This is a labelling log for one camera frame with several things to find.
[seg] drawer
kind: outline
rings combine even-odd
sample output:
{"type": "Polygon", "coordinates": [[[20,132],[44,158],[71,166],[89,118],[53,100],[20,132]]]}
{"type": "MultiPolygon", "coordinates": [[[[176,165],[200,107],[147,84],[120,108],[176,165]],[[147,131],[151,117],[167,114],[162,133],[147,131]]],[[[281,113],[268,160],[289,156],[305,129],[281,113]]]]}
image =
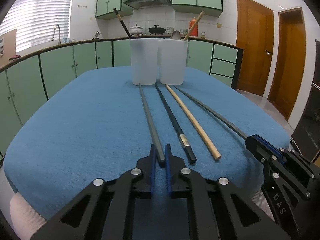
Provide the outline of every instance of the drawer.
{"type": "Polygon", "coordinates": [[[220,76],[217,74],[210,74],[210,76],[215,77],[216,79],[220,80],[222,83],[225,83],[228,87],[231,87],[232,78],[220,76]]]}
{"type": "Polygon", "coordinates": [[[233,77],[233,73],[235,72],[236,64],[213,59],[212,60],[212,68],[211,73],[220,74],[228,77],[233,77]]]}
{"type": "Polygon", "coordinates": [[[213,57],[236,63],[238,50],[219,44],[214,45],[213,57]]]}

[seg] blue towel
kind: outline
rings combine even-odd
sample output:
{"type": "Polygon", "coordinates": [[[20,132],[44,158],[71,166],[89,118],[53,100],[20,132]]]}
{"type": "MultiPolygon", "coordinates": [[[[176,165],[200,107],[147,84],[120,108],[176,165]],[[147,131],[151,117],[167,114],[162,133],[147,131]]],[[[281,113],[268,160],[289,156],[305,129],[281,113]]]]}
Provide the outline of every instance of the blue towel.
{"type": "MultiPolygon", "coordinates": [[[[188,164],[155,86],[143,86],[162,146],[170,143],[172,154],[203,177],[227,177],[252,196],[263,183],[263,166],[245,149],[244,141],[172,86],[221,153],[215,161],[168,90],[159,87],[197,162],[188,164]]],[[[288,147],[289,136],[277,122],[214,77],[186,68],[180,87],[247,135],[259,134],[276,148],[288,147]]],[[[4,169],[30,205],[49,219],[95,178],[116,179],[134,168],[149,154],[151,143],[131,67],[102,68],[80,75],[30,118],[10,144],[4,169]]],[[[165,170],[157,166],[152,201],[136,202],[133,239],[188,237],[186,201],[168,198],[165,170]]]]}

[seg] orange bottle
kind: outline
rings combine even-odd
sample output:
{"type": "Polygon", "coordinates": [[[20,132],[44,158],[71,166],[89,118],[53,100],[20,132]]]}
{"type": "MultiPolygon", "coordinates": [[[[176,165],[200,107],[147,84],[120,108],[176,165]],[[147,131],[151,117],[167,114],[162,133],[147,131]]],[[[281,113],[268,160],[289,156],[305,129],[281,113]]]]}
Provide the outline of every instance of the orange bottle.
{"type": "MultiPolygon", "coordinates": [[[[193,19],[189,22],[189,29],[193,26],[193,23],[196,22],[196,17],[193,17],[193,19]]],[[[198,37],[198,24],[193,28],[192,32],[190,33],[190,36],[198,37]]]]}

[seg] range hood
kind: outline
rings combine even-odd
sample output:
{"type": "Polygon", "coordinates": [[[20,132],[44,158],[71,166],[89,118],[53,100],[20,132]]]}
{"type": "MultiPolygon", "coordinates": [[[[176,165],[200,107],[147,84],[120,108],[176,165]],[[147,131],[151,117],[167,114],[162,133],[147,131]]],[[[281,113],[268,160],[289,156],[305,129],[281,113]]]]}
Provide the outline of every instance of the range hood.
{"type": "Polygon", "coordinates": [[[171,2],[170,0],[127,0],[124,4],[132,7],[133,9],[139,9],[147,6],[171,5],[171,2]]]}

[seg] gray chopstick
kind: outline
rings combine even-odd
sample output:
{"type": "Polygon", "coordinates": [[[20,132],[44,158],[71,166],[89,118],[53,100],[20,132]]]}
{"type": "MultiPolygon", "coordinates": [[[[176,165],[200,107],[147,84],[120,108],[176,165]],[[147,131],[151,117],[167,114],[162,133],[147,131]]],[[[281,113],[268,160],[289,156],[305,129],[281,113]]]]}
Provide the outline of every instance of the gray chopstick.
{"type": "Polygon", "coordinates": [[[149,125],[149,131],[150,131],[150,135],[152,138],[152,142],[156,146],[156,149],[157,149],[157,159],[158,159],[159,165],[163,167],[163,166],[165,166],[165,157],[164,157],[164,152],[162,150],[162,145],[161,145],[161,142],[159,139],[159,135],[156,130],[155,124],[153,122],[146,97],[144,96],[144,93],[143,93],[143,90],[142,90],[142,87],[140,84],[139,84],[139,89],[140,89],[141,99],[142,99],[142,103],[143,103],[143,109],[144,109],[144,112],[146,113],[146,118],[147,118],[148,125],[149,125]]]}
{"type": "Polygon", "coordinates": [[[187,92],[183,91],[180,88],[175,87],[177,90],[179,90],[182,94],[184,94],[187,98],[189,98],[191,101],[193,101],[198,106],[202,107],[203,109],[207,110],[211,114],[213,114],[216,118],[218,118],[220,121],[224,122],[226,126],[228,126],[231,130],[233,130],[237,135],[239,135],[243,140],[247,139],[247,135],[241,131],[238,127],[236,127],[233,123],[229,122],[227,119],[225,119],[221,114],[218,114],[216,111],[212,110],[209,106],[202,103],[200,100],[194,98],[192,95],[188,94],[187,92]]]}

